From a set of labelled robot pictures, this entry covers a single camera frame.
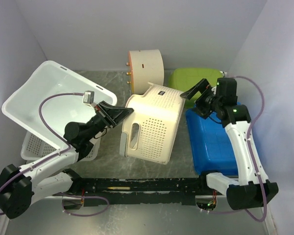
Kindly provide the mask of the cream perforated laundry basket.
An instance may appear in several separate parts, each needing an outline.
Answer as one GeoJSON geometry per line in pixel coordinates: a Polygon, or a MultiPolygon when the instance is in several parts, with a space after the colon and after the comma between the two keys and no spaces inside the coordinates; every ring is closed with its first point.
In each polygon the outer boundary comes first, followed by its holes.
{"type": "Polygon", "coordinates": [[[150,83],[133,94],[126,107],[134,112],[122,123],[120,155],[166,165],[171,158],[185,100],[182,91],[150,83]]]}

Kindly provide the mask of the green plastic tub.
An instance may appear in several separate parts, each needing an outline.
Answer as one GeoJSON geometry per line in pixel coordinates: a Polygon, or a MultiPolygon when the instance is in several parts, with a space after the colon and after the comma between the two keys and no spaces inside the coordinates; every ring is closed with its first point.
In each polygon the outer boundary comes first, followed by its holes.
{"type": "Polygon", "coordinates": [[[227,72],[212,68],[178,68],[170,75],[168,87],[185,92],[204,78],[215,87],[217,79],[225,75],[227,72]]]}

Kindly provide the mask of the white plastic basket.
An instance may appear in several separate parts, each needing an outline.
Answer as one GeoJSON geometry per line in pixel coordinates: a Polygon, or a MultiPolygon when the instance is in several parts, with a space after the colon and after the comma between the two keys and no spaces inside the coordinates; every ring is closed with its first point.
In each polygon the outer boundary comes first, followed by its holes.
{"type": "Polygon", "coordinates": [[[117,97],[106,88],[54,61],[43,62],[30,78],[2,105],[2,113],[56,149],[67,123],[86,123],[95,111],[83,104],[85,91],[94,91],[94,102],[117,104],[117,97]]]}

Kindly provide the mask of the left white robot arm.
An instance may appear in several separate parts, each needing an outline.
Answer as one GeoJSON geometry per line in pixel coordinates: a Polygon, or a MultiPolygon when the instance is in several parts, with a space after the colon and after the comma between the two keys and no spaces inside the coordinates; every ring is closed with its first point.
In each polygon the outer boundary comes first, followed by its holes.
{"type": "Polygon", "coordinates": [[[91,139],[115,128],[134,110],[112,106],[105,101],[94,106],[95,115],[87,122],[69,122],[61,140],[65,148],[39,160],[16,167],[6,166],[0,174],[0,215],[13,219],[31,205],[57,193],[77,195],[80,176],[64,167],[84,159],[93,148],[91,139]]]}

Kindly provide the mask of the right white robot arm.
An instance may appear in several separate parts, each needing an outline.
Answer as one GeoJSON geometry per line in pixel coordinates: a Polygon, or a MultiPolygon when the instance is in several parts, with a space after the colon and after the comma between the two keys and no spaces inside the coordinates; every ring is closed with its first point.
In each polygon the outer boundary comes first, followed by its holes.
{"type": "Polygon", "coordinates": [[[204,78],[180,95],[189,100],[200,93],[192,111],[203,119],[213,112],[217,114],[229,137],[238,168],[238,180],[217,171],[204,172],[198,189],[205,195],[216,190],[226,196],[234,211],[251,208],[266,210],[279,188],[277,183],[269,181],[262,167],[252,135],[252,127],[258,118],[251,119],[248,108],[237,103],[236,79],[218,78],[216,86],[212,87],[204,78]]]}

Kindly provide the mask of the blue plastic tub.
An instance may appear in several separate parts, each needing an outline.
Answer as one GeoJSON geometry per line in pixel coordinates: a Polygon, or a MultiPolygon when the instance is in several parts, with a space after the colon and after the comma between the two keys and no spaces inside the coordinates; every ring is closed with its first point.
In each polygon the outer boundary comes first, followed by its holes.
{"type": "Polygon", "coordinates": [[[185,116],[196,173],[218,171],[225,176],[237,176],[233,148],[216,113],[203,119],[188,109],[185,116]]]}

